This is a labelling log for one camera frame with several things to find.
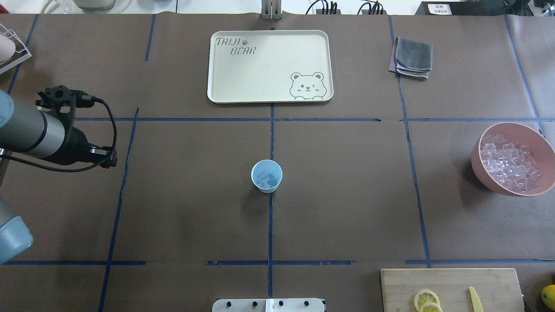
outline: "lemon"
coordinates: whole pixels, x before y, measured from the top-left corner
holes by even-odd
[[[426,302],[420,307],[418,312],[443,312],[443,310],[437,303]]]
[[[439,307],[440,306],[440,299],[437,297],[437,295],[435,293],[433,293],[433,291],[423,289],[423,290],[420,290],[415,295],[415,309],[416,309],[416,311],[420,311],[420,308],[425,303],[435,303]]]
[[[555,311],[555,285],[549,285],[542,289],[542,301],[548,308]]]

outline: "folded cloth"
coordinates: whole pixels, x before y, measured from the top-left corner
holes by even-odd
[[[432,49],[433,45],[426,42],[395,38],[389,71],[428,79],[432,70]]]

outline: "bear face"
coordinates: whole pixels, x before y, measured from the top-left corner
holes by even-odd
[[[291,75],[291,80],[293,80],[293,84],[289,92],[296,100],[321,100],[327,93],[327,89],[322,82],[324,80],[324,75],[322,73],[316,72],[306,76],[293,73]]]

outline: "white wire rack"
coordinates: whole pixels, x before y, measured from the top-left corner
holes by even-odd
[[[0,26],[2,27],[0,28],[2,35],[16,44],[16,52],[13,54],[13,56],[10,59],[0,63],[0,74],[3,74],[10,68],[17,66],[21,64],[24,60],[30,58],[31,52],[29,52],[29,49],[25,46],[23,41],[21,41],[21,39],[17,37],[16,33],[13,30],[6,28],[1,23]]]

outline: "yellow knife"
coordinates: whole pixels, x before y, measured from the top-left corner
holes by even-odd
[[[474,312],[484,312],[484,309],[482,308],[482,303],[480,302],[480,298],[478,298],[478,294],[474,290],[474,287],[468,288],[468,292],[470,293],[472,310],[474,310]]]

